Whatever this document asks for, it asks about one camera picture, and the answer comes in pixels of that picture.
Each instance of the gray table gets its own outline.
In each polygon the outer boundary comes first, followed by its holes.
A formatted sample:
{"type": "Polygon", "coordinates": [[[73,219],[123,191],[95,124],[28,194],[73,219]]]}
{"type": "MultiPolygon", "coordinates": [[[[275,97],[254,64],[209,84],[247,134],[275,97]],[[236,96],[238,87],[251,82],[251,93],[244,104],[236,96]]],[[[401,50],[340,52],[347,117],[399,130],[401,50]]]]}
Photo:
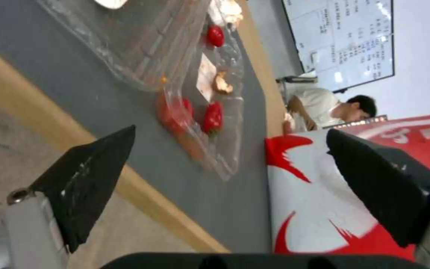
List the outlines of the gray table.
{"type": "Polygon", "coordinates": [[[190,160],[160,126],[154,94],[117,80],[33,0],[0,0],[0,55],[95,136],[136,124],[131,167],[231,251],[270,251],[265,100],[244,50],[240,169],[227,183],[190,160]]]}

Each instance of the plastic container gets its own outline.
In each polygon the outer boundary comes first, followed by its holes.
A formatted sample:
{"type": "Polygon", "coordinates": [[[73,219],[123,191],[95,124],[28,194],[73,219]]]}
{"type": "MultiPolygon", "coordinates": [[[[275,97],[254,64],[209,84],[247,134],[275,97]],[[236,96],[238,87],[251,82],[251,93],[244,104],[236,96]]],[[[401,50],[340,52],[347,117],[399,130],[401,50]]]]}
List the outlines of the plastic container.
{"type": "Polygon", "coordinates": [[[222,27],[225,34],[225,44],[218,48],[206,41],[208,25],[212,22],[207,19],[202,34],[198,40],[196,51],[190,63],[184,63],[182,68],[188,66],[184,78],[173,78],[163,87],[157,102],[157,111],[162,119],[166,117],[164,110],[169,109],[174,121],[183,127],[182,132],[169,131],[184,147],[189,155],[198,160],[205,167],[214,169],[224,180],[230,179],[239,167],[240,147],[243,135],[243,58],[237,41],[232,36],[230,25],[222,27]],[[201,130],[201,122],[209,102],[196,88],[198,70],[202,53],[216,66],[217,71],[225,71],[225,80],[233,85],[231,94],[215,93],[212,102],[220,102],[224,108],[224,126],[217,136],[209,138],[201,130]],[[193,106],[193,119],[185,109],[182,98],[187,98],[193,106]]]}
{"type": "Polygon", "coordinates": [[[157,113],[187,153],[228,180],[239,166],[243,128],[243,60],[230,25],[225,44],[206,42],[210,0],[129,0],[110,10],[93,0],[38,0],[80,38],[110,70],[137,89],[159,92],[157,113]],[[215,94],[224,107],[224,128],[209,138],[200,128],[208,102],[196,88],[204,53],[225,80],[230,95],[215,94]],[[182,105],[188,98],[193,119],[182,105]]]}
{"type": "Polygon", "coordinates": [[[184,76],[210,0],[129,0],[107,9],[94,0],[39,4],[138,89],[160,90],[161,78],[184,76]]]}

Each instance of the whiteboard writing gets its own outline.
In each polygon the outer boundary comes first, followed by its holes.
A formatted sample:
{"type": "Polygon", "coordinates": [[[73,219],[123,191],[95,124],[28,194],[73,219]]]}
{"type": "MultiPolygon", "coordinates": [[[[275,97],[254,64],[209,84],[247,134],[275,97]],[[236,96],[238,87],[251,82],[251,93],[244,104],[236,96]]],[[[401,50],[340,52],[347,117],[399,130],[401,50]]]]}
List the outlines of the whiteboard writing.
{"type": "Polygon", "coordinates": [[[390,0],[283,0],[305,71],[339,90],[394,75],[390,0]]]}

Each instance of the man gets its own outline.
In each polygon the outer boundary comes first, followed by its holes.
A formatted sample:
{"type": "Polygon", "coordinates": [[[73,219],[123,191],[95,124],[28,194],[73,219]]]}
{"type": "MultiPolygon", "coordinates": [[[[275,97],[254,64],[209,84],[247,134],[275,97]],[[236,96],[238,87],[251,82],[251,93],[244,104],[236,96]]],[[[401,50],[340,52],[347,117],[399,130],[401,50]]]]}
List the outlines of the man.
{"type": "Polygon", "coordinates": [[[299,114],[308,131],[326,126],[361,121],[376,116],[374,99],[358,95],[347,102],[340,102],[326,89],[300,90],[288,102],[290,114],[299,114]]]}

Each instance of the wall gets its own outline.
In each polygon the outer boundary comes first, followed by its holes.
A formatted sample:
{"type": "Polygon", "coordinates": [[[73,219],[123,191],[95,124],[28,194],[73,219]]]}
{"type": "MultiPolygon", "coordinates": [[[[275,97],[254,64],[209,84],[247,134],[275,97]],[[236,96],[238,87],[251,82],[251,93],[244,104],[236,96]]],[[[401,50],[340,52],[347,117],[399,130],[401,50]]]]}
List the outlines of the wall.
{"type": "Polygon", "coordinates": [[[300,75],[302,66],[282,0],[249,0],[248,5],[275,77],[300,75]]]}
{"type": "Polygon", "coordinates": [[[390,119],[430,114],[430,1],[394,0],[395,72],[351,88],[340,99],[365,94],[390,119]]]}

